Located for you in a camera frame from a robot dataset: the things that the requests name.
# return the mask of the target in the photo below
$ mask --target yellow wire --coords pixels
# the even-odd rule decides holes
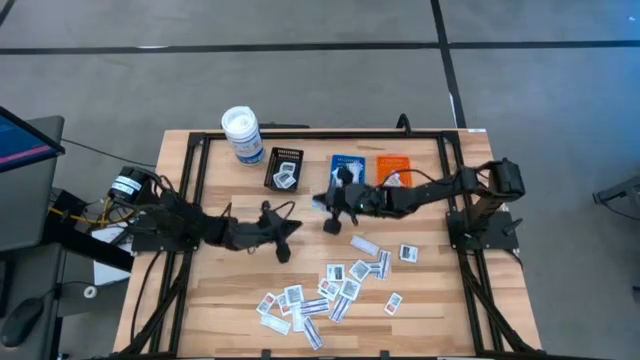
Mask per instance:
[[[104,217],[107,216],[107,207],[109,206],[109,197],[107,197],[106,199],[104,199],[104,207],[102,208],[102,217],[100,218],[100,220],[102,220],[102,227],[104,228]]]
[[[53,207],[49,207],[49,211],[51,211],[54,214],[58,214],[60,216],[64,215],[64,213],[56,208]],[[85,219],[83,217],[80,216],[76,216],[76,215],[71,215],[69,216],[70,218],[72,218],[73,220],[78,220],[78,221],[82,221],[82,222],[86,222],[89,224],[98,224],[98,225],[108,225],[108,224],[113,224],[113,223],[117,223],[123,220],[126,220],[129,216],[131,216],[133,214],[133,210],[131,210],[129,213],[125,214],[125,216],[119,218],[119,219],[115,219],[113,221],[106,221],[106,220],[89,220],[89,219]]]

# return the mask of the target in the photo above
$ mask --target monitor screen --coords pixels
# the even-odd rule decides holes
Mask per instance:
[[[57,152],[0,114],[0,172],[50,158]]]

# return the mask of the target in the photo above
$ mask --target white container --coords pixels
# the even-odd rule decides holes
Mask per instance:
[[[222,115],[222,128],[241,163],[257,164],[264,158],[264,148],[256,115],[248,106],[236,106]]]

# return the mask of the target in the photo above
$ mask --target monitor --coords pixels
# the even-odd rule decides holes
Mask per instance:
[[[64,148],[0,107],[0,173],[64,154]]]

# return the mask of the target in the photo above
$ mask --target floor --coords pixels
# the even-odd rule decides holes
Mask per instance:
[[[486,128],[495,156],[524,174],[527,195],[510,208],[525,219],[521,256],[544,348],[640,356],[640,304],[631,292],[640,283],[640,224],[591,199],[640,172],[637,1],[440,0],[451,45],[442,29],[438,37],[429,0],[4,3],[0,103],[23,118],[62,115],[64,137],[138,161],[155,161],[164,130],[216,128],[239,104],[261,122],[312,127],[389,127],[405,112],[414,127]],[[415,46],[213,46],[319,42]],[[135,46],[174,53],[126,53]],[[101,50],[53,54],[83,47]],[[67,150],[55,185],[86,200],[103,196],[123,164]],[[84,259],[71,257],[67,269],[67,278],[91,278]],[[124,289],[107,291],[101,311],[65,320],[61,350],[107,354]]]

